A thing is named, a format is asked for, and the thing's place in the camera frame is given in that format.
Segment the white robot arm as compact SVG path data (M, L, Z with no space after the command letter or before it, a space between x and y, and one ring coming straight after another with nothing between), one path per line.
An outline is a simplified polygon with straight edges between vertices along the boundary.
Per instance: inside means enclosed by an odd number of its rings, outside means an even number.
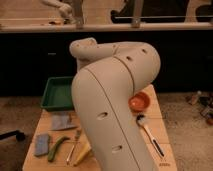
M144 42L99 44L86 38L69 50L77 61L74 109L101 171L157 171L128 105L157 77L156 49Z

